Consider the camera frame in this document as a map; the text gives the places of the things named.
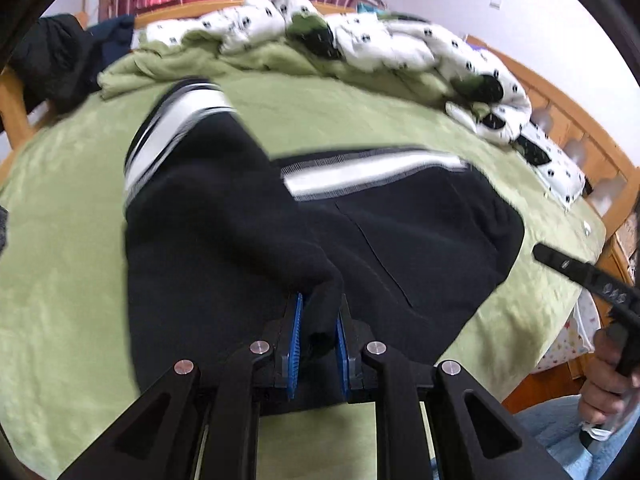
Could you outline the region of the person's right hand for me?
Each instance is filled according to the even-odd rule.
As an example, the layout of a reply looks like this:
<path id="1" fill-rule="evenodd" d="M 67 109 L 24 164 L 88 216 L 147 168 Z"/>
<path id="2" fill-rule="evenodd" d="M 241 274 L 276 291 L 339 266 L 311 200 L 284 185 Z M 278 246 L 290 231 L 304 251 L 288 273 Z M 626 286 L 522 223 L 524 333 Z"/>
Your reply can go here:
<path id="1" fill-rule="evenodd" d="M 623 414 L 631 404 L 624 396 L 636 393 L 639 387 L 639 372 L 629 377 L 616 372 L 622 352 L 606 330 L 594 335 L 594 356 L 585 372 L 586 381 L 580 390 L 578 412 L 584 422 L 604 424 L 609 417 Z"/>

